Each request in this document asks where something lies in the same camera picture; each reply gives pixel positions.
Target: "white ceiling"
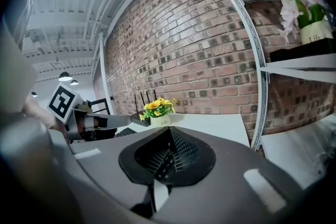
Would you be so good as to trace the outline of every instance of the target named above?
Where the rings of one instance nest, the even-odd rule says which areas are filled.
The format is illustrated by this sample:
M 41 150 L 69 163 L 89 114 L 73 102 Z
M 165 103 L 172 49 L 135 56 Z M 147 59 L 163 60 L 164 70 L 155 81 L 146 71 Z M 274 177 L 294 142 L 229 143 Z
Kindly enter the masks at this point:
M 34 0 L 23 54 L 39 72 L 37 82 L 57 78 L 63 68 L 90 73 L 98 33 L 106 34 L 124 1 Z

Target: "potted flower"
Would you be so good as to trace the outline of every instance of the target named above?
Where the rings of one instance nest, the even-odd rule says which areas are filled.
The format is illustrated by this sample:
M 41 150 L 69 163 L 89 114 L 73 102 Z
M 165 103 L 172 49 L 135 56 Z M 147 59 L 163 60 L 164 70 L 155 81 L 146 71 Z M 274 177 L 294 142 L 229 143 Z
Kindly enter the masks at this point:
M 282 0 L 281 16 L 284 21 L 280 34 L 288 44 L 288 35 L 297 39 L 298 30 L 302 45 L 270 54 L 271 61 L 295 59 L 333 52 L 333 36 L 327 21 L 327 4 L 324 0 Z
M 164 100 L 163 98 L 158 98 L 146 104 L 143 109 L 145 109 L 145 112 L 143 115 L 139 115 L 140 120 L 144 121 L 150 118 L 153 127 L 169 126 L 171 124 L 169 114 L 175 113 L 172 101 Z

